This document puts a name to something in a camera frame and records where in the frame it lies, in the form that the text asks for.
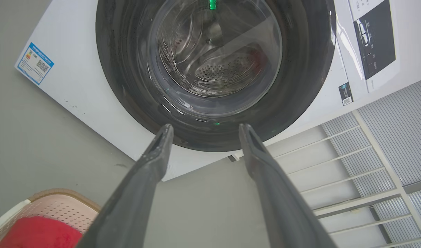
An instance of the control button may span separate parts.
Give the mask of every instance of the control button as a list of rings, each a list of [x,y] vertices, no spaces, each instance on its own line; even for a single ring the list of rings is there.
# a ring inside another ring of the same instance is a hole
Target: control button
[[[359,29],[360,29],[360,34],[364,34],[367,32],[367,29],[365,28],[365,25],[362,22],[359,23]]]
[[[366,33],[362,34],[362,43],[363,45],[368,44],[368,35]]]

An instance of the green light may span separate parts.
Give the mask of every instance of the green light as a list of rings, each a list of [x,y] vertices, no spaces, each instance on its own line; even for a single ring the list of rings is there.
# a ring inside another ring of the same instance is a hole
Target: green light
[[[217,9],[217,5],[215,4],[215,0],[209,0],[209,9]]]

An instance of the sticker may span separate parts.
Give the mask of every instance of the sticker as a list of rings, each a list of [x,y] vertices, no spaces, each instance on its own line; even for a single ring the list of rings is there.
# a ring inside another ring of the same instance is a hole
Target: sticker
[[[18,64],[18,69],[39,85],[53,65],[54,63],[31,42]]]
[[[341,93],[342,105],[345,106],[353,102],[353,96],[351,94],[350,84],[346,83],[339,86],[339,92]]]

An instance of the washing machine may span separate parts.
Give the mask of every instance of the washing machine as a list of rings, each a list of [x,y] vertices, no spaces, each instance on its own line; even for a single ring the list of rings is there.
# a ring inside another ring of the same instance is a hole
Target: washing machine
[[[390,0],[53,0],[15,64],[133,159],[166,123],[164,180],[380,88],[400,69]]]

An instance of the perforated plastic basket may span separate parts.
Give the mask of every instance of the perforated plastic basket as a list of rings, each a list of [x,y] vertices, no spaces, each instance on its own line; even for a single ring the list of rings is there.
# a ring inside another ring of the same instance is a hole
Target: perforated plastic basket
[[[0,217],[0,241],[20,218],[42,216],[62,221],[84,233],[97,216],[98,204],[76,191],[55,188],[34,194]]]

